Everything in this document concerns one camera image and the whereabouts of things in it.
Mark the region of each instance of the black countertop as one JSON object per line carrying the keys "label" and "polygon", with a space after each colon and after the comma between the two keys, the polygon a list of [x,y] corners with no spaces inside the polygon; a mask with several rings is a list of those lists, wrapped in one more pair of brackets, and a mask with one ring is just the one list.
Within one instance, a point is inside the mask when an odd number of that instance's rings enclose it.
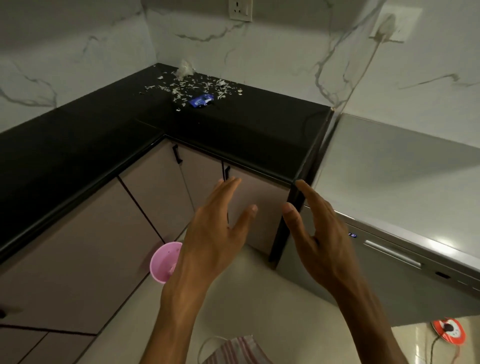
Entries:
{"label": "black countertop", "polygon": [[[0,133],[1,262],[165,137],[285,186],[310,167],[330,107],[173,71],[156,64]],[[204,89],[216,98],[194,109]]]}

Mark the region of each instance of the face mask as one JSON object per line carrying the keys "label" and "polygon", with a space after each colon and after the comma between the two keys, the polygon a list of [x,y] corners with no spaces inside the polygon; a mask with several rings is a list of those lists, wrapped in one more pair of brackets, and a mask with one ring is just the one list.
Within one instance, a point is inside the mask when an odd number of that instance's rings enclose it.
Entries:
{"label": "face mask", "polygon": [[223,345],[213,352],[203,364],[272,364],[253,336],[242,336],[227,340],[219,336],[213,336],[204,341],[198,352],[197,362],[200,362],[200,354],[205,344],[211,339],[221,339]]}

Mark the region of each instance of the right hand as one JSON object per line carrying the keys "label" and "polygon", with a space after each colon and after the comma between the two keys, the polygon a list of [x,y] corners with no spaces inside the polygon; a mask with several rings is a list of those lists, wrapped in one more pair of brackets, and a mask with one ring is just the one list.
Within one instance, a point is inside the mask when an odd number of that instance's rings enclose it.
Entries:
{"label": "right hand", "polygon": [[283,219],[309,274],[335,296],[338,289],[361,277],[347,227],[336,216],[332,206],[305,181],[298,180],[295,185],[312,209],[315,234],[309,235],[291,203],[282,206]]}

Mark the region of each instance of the gray countertop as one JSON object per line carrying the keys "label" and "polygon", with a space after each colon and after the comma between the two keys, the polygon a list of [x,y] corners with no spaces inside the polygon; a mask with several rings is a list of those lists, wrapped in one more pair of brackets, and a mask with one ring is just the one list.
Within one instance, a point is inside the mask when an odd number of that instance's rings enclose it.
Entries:
{"label": "gray countertop", "polygon": [[344,115],[313,186],[337,212],[480,271],[480,149]]}

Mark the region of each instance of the pink cup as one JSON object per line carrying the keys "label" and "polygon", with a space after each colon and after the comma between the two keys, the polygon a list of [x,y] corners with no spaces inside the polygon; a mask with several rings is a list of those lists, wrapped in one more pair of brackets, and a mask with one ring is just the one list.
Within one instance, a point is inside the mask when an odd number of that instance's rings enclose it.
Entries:
{"label": "pink cup", "polygon": [[180,242],[166,243],[158,248],[150,260],[150,273],[160,283],[166,283],[177,265]]}

